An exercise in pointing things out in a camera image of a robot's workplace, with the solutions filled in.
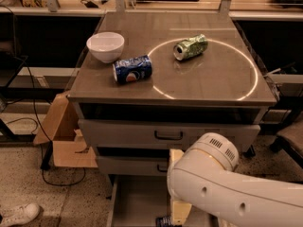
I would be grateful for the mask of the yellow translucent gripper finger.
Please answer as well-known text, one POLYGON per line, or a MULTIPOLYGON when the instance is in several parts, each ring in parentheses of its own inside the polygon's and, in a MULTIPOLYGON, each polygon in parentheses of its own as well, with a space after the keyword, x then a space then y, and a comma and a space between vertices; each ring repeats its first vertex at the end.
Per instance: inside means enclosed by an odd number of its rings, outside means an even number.
POLYGON ((178 200, 170 201, 171 222, 173 225, 183 225, 187 221, 192 205, 178 200))
POLYGON ((172 169, 173 166, 182 158, 184 152, 180 149, 171 149, 169 151, 169 169, 172 169))

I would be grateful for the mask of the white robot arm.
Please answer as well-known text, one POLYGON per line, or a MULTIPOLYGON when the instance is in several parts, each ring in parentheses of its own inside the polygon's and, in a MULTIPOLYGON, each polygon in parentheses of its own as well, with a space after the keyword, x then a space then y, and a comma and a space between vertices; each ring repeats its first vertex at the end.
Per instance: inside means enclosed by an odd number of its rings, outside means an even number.
POLYGON ((169 151, 171 221, 184 224, 192 207, 237 227, 303 227, 303 186, 234 171, 237 148, 209 132, 185 151, 169 151))

